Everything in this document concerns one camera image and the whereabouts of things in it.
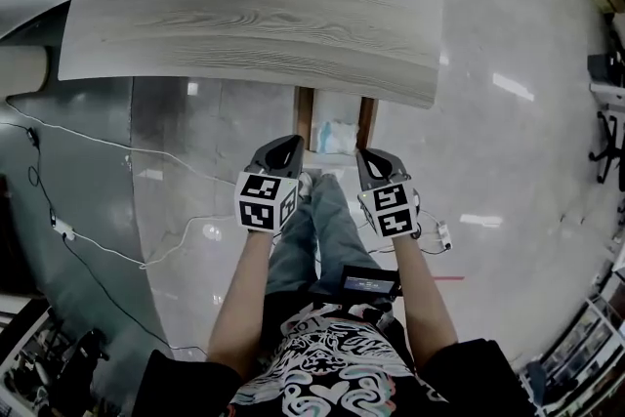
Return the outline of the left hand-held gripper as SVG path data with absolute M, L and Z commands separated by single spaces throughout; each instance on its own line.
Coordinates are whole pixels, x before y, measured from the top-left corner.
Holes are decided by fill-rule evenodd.
M 282 230 L 295 213 L 304 139 L 289 135 L 256 150 L 235 184 L 235 218 L 242 228 L 272 234 Z

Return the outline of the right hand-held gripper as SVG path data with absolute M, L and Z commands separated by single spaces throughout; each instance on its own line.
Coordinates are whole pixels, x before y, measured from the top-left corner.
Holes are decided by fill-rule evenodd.
M 421 236 L 419 193 L 397 156 L 378 148 L 356 153 L 361 192 L 357 196 L 365 219 L 377 236 Z

